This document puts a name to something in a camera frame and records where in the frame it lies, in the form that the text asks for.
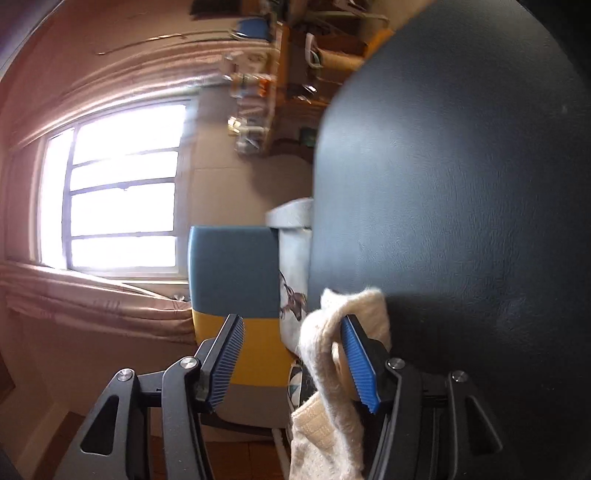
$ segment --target metal screw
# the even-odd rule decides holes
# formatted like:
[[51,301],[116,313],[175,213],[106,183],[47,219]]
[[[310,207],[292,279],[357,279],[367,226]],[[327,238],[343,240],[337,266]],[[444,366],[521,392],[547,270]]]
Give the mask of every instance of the metal screw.
[[458,382],[458,383],[464,383],[467,382],[468,380],[470,380],[470,377],[468,377],[468,374],[466,372],[464,372],[463,370],[455,370],[454,372],[452,372],[452,378],[454,382]]
[[401,358],[391,358],[386,362],[388,368],[391,370],[402,370],[406,367],[406,362]]
[[117,372],[117,380],[120,382],[127,382],[131,377],[134,376],[134,371],[130,368],[124,368]]
[[193,356],[186,356],[181,360],[181,367],[186,368],[187,370],[193,368],[195,365],[197,365],[197,359]]

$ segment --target window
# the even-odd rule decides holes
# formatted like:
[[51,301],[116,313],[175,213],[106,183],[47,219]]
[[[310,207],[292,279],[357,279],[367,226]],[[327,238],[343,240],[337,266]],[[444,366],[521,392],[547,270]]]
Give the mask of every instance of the window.
[[104,276],[178,276],[180,152],[188,102],[78,122],[47,141],[41,175],[42,263]]

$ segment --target beige wall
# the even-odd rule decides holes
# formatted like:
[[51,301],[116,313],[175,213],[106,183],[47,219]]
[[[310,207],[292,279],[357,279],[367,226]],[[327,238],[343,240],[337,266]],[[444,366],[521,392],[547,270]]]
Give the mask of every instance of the beige wall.
[[[25,45],[0,82],[0,177],[9,194],[0,206],[0,254],[30,259],[41,142],[7,155],[14,126],[80,78],[152,45],[111,56],[95,52],[146,37],[224,27],[228,21],[190,19],[188,0],[68,0]],[[166,41],[159,46],[173,43]],[[297,157],[240,158],[226,132],[235,103],[224,88],[206,89],[199,102],[186,199],[190,223],[253,225],[283,202],[311,194],[311,166]],[[0,404],[0,443],[13,461],[55,406],[86,414],[120,368],[163,369],[193,347],[81,332],[8,314],[0,299],[0,351],[17,385]]]
[[312,193],[312,167],[301,158],[237,155],[227,128],[235,113],[227,88],[202,90],[188,199],[194,225],[262,225],[266,211]]
[[98,52],[158,35],[226,30],[235,23],[233,19],[194,21],[189,6],[187,0],[66,0],[33,35],[3,79],[11,91],[0,118],[6,116],[16,124],[103,67],[197,37],[146,43],[104,56]]

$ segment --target wooden floor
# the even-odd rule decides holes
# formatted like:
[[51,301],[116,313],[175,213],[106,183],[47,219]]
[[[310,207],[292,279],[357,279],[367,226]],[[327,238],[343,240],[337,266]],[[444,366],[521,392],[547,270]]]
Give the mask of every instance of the wooden floor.
[[[53,480],[84,417],[70,412],[52,438],[33,480]],[[153,480],[166,480],[163,442],[150,438]],[[216,480],[282,480],[273,442],[210,442],[207,454]]]

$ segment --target pink curtain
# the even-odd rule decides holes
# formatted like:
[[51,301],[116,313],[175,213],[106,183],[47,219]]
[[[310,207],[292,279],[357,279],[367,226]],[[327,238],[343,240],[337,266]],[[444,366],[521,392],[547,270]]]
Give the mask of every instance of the pink curtain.
[[69,270],[0,262],[9,309],[38,320],[129,337],[195,343],[190,303]]

